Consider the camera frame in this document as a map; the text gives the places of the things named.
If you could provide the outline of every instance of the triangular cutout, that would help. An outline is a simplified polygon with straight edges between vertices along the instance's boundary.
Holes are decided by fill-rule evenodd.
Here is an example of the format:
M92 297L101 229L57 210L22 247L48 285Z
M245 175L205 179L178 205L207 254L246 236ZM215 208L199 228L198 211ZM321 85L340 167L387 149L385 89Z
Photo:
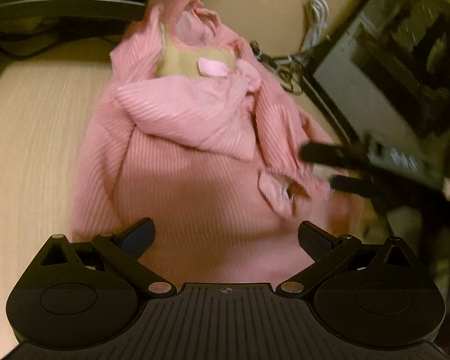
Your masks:
M53 244L48 254L43 259L42 266L54 266L56 264L65 264L67 262L68 260L63 252L62 246L56 243Z
M390 266L404 266L404 267L410 266L407 257L402 252L402 249L398 246L393 246L389 250L384 263Z

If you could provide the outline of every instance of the ribbed pink garment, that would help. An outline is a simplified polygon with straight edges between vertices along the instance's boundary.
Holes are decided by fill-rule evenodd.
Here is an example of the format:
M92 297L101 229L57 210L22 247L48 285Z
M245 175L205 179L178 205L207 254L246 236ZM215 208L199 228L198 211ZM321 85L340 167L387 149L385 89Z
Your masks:
M201 59L203 78L154 78L162 24L182 49L233 51L235 69ZM330 194L297 157L330 137L198 0L151 0L111 59L79 154L74 242L148 216L156 238L140 262L176 286L276 286L312 263L297 240L302 221L334 234L356 225L361 199Z

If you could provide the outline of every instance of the white cable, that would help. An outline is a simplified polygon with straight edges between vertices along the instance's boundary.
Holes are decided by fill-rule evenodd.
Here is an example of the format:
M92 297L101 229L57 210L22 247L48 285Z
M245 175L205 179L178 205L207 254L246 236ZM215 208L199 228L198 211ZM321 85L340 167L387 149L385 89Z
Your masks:
M308 29L300 52L312 49L320 43L322 32L327 28L327 19L330 14L328 4L325 0L312 0L308 9Z

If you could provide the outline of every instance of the pink fabric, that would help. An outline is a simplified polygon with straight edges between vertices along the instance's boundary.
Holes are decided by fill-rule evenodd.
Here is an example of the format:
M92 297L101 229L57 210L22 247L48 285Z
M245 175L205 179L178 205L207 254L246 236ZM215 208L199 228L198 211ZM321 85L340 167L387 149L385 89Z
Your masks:
M233 51L235 68L201 59L201 79L155 79L160 23L183 49ZM156 238L140 262L178 287L276 286L312 262L297 240L302 221L335 234L358 221L361 200L330 197L297 157L301 144L330 137L198 0L151 0L111 59L78 158L74 242L149 216Z

